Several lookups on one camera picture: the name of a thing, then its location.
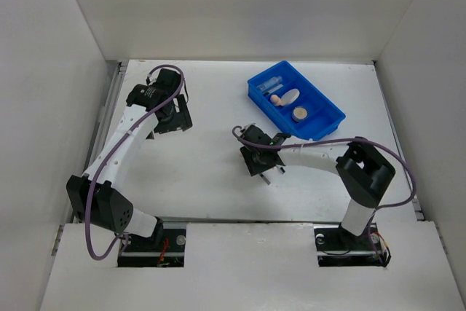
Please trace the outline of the beige makeup sponge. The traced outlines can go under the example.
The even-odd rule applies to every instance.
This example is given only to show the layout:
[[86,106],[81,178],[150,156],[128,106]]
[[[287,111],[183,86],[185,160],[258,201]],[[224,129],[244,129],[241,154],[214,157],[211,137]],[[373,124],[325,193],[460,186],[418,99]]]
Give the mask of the beige makeup sponge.
[[283,106],[283,99],[278,95],[271,95],[270,102],[273,106]]

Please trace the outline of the round white powder puff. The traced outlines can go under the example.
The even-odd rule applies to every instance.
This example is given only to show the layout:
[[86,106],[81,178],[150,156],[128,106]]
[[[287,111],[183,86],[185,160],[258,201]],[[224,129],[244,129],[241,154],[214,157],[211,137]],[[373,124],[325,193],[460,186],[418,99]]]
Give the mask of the round white powder puff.
[[282,106],[288,106],[292,104],[300,95],[300,91],[297,88],[287,91],[282,97],[280,104]]

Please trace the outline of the round compact powder jar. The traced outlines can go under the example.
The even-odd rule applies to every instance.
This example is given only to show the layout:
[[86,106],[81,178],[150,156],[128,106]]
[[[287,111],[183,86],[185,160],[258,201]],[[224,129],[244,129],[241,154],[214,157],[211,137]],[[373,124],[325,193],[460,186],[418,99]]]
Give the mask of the round compact powder jar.
[[297,106],[292,110],[292,119],[295,122],[302,122],[309,116],[308,111],[303,106]]

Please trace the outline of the small white black-capped bottle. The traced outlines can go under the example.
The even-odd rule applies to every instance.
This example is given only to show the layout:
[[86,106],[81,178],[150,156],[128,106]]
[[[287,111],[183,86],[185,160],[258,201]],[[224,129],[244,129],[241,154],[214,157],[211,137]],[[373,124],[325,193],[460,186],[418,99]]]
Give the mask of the small white black-capped bottle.
[[277,90],[281,89],[283,87],[282,84],[277,84],[276,86],[272,87],[271,89],[267,90],[263,96],[268,96],[268,95],[272,95],[274,92],[276,92]]

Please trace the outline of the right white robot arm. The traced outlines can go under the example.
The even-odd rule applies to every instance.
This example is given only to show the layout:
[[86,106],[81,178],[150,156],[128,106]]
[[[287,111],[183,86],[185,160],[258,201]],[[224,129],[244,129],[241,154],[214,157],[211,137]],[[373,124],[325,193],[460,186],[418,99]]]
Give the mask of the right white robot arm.
[[345,248],[361,243],[371,218],[395,176],[395,168],[364,138],[353,138],[339,157],[328,151],[314,151],[309,146],[285,145],[290,135],[268,136],[259,127],[236,127],[234,135],[242,147],[243,158],[251,176],[272,168],[303,167],[338,176],[349,195],[347,211],[337,230],[337,239]]

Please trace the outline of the grey pink lip pencil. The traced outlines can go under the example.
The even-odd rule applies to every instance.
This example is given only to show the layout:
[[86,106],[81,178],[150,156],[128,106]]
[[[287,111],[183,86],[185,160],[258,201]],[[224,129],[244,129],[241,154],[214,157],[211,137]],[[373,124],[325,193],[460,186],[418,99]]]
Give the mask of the grey pink lip pencil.
[[259,176],[268,186],[271,184],[270,180],[263,173],[259,173]]

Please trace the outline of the clear plastic bottle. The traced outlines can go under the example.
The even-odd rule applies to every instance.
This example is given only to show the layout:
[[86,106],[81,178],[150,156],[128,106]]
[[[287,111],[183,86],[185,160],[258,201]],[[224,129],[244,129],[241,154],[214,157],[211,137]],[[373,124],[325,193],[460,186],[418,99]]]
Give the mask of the clear plastic bottle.
[[274,76],[265,82],[261,83],[260,85],[257,86],[257,89],[261,92],[267,91],[270,88],[274,87],[275,85],[281,83],[283,78],[281,76]]

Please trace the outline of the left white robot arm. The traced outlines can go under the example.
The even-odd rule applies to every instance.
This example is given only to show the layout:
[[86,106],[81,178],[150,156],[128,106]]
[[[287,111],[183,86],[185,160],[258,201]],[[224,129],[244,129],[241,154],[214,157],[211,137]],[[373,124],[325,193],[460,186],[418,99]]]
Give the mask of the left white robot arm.
[[81,176],[71,176],[66,191],[74,215],[84,223],[87,249],[91,227],[113,232],[116,239],[137,237],[146,250],[163,240],[162,219],[138,210],[124,195],[125,177],[145,141],[156,134],[192,126],[182,70],[164,64],[150,70],[143,84],[130,91],[117,127],[94,162]]

